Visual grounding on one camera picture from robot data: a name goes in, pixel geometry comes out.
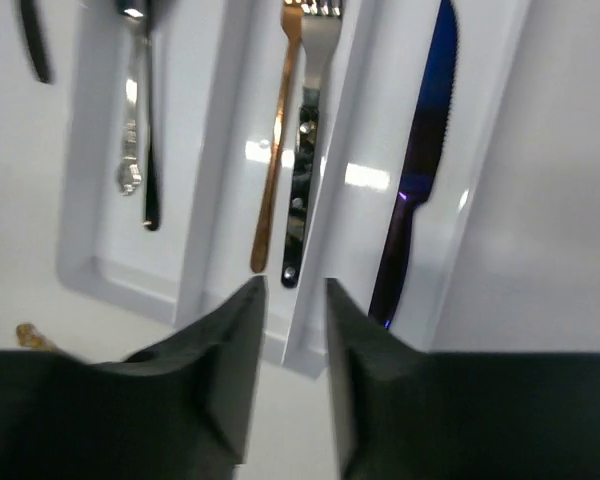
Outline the copper fork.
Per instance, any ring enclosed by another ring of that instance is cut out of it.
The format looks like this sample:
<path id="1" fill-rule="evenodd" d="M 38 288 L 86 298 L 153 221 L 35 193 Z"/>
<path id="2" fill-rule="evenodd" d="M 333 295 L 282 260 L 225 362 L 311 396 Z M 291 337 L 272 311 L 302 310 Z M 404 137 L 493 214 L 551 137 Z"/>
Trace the copper fork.
<path id="1" fill-rule="evenodd" d="M 300 1 L 283 2 L 281 27 L 287 38 L 287 48 L 276 104 L 269 165 L 250 257 L 250 268 L 255 274 L 260 274 L 265 270 L 269 258 L 278 175 L 281 167 L 282 141 L 286 128 L 286 107 L 292 90 L 291 81 L 301 41 L 301 18 Z"/>

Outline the blue knife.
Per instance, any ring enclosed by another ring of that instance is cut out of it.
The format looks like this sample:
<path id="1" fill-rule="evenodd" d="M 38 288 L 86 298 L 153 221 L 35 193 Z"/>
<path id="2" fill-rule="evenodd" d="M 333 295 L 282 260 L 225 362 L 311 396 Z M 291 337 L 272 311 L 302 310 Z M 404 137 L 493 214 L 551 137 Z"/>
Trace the blue knife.
<path id="1" fill-rule="evenodd" d="M 428 202 L 441 162 L 454 95 L 458 50 L 456 8 L 452 1 L 442 1 L 368 309 L 369 318 L 384 328 L 393 323 L 405 285 L 415 213 Z"/>

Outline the black spoon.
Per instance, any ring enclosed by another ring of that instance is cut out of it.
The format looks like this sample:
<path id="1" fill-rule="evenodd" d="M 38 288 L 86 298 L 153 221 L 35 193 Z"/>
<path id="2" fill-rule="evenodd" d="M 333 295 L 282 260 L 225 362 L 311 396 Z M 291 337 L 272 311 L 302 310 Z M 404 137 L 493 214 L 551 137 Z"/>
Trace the black spoon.
<path id="1" fill-rule="evenodd" d="M 146 1 L 146 90 L 147 90 L 147 167 L 146 167 L 146 192 L 144 208 L 144 228 L 155 232 L 161 224 L 160 194 L 158 186 L 158 174 L 156 169 L 154 140 L 153 140 L 153 2 Z"/>

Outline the silver fork with black handle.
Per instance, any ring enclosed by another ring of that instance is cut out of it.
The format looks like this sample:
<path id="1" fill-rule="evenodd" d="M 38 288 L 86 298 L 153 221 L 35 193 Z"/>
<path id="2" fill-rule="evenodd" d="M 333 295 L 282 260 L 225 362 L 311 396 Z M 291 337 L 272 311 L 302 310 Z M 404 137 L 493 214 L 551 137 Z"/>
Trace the silver fork with black handle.
<path id="1" fill-rule="evenodd" d="M 322 80 L 338 45 L 344 16 L 342 1 L 302 1 L 300 5 L 301 45 L 306 64 L 281 270 L 281 284 L 287 289 L 295 288 L 299 283 L 309 230 Z"/>

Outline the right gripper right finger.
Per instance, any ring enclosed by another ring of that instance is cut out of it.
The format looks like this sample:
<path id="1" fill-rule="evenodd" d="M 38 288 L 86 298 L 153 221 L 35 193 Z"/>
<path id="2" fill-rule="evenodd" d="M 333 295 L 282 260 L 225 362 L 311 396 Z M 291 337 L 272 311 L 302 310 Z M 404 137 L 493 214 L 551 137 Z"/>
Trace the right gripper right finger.
<path id="1" fill-rule="evenodd" d="M 600 353 L 425 352 L 325 282 L 343 479 L 600 479 Z"/>

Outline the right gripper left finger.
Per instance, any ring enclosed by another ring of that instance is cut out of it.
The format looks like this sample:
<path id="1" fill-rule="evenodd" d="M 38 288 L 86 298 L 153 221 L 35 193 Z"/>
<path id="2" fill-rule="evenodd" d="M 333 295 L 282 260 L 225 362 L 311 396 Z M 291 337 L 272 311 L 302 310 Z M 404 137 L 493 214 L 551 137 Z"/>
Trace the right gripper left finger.
<path id="1" fill-rule="evenodd" d="M 118 362 L 0 350 L 0 479 L 230 479 L 244 462 L 267 283 Z"/>

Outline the silver spoon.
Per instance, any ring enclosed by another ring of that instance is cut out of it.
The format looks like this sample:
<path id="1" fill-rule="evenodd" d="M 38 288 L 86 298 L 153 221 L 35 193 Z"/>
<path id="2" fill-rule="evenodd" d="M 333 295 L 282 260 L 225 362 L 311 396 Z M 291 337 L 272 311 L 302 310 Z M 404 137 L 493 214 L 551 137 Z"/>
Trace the silver spoon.
<path id="1" fill-rule="evenodd" d="M 124 85 L 124 126 L 122 134 L 121 160 L 116 181 L 120 193 L 132 195 L 142 182 L 139 168 L 139 109 L 140 68 L 145 44 L 145 21 L 147 8 L 145 1 L 117 1 L 116 8 L 122 16 L 130 38 L 131 46 Z"/>

